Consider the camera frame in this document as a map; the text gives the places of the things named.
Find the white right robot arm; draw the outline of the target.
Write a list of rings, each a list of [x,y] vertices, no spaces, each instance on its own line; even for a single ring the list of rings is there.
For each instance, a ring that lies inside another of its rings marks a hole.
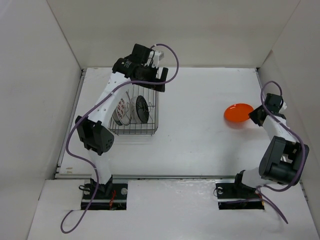
[[[270,143],[258,167],[242,170],[235,176],[231,184],[235,196],[243,197],[249,190],[271,183],[291,187],[300,181],[310,148],[288,128],[284,109],[283,97],[268,93],[263,104],[249,114],[267,132]]]

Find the white plate red characters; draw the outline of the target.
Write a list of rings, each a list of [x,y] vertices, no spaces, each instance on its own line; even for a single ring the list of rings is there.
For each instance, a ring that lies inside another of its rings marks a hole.
[[[120,123],[124,126],[128,126],[132,119],[129,102],[126,99],[121,98],[115,110]]]

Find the orange round plate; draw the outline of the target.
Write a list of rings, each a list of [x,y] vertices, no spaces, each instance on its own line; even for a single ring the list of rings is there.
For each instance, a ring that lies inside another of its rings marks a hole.
[[[247,103],[236,103],[229,106],[224,111],[224,119],[232,123],[242,123],[247,121],[250,116],[249,114],[254,108]]]

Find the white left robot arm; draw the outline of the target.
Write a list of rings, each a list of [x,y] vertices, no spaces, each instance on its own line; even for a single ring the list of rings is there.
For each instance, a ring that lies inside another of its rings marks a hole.
[[[78,116],[71,132],[77,132],[84,148],[93,152],[87,160],[96,175],[94,192],[102,199],[111,195],[112,186],[108,183],[112,174],[107,167],[99,163],[99,157],[107,153],[114,142],[114,135],[108,130],[109,121],[122,96],[132,85],[139,85],[157,92],[165,91],[168,68],[163,68],[157,77],[159,63],[164,53],[135,44],[132,53],[119,58],[112,67],[110,78],[98,102],[83,116]]]

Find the green rimmed white plate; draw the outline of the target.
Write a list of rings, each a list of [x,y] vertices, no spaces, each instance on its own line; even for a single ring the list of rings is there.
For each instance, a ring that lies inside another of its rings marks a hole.
[[[118,113],[117,113],[117,110],[116,110],[116,109],[115,109],[115,110],[113,111],[113,113],[112,113],[112,119],[113,119],[113,121],[114,121],[118,126],[121,126],[121,125],[122,125],[121,121],[120,121],[119,118],[118,118]]]

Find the black round plate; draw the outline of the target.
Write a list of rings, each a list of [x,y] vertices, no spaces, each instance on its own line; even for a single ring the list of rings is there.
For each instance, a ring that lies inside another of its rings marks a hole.
[[[145,100],[145,98],[142,95],[139,95],[136,98],[136,113],[137,113],[137,117],[140,120],[140,122],[142,124],[147,124],[149,121],[149,106],[147,104],[147,101]]]

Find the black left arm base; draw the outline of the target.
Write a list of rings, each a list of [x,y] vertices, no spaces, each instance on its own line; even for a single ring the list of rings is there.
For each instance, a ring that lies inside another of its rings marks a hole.
[[[97,183],[91,179],[89,183],[80,185],[82,191],[81,210],[85,210],[93,196]],[[127,209],[128,184],[113,183],[109,180],[106,184],[99,184],[89,210],[99,211],[124,211]]]

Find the clear glass plate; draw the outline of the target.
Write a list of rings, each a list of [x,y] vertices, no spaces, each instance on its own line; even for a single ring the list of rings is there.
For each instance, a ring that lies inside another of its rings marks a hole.
[[[130,100],[130,114],[131,114],[131,122],[140,124],[141,120],[139,119],[137,112],[137,96],[133,97]]]

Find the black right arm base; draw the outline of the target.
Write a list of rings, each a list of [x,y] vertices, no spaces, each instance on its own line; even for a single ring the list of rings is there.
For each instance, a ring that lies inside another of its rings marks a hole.
[[[219,210],[264,210],[262,196],[234,179],[218,179],[213,191]]]

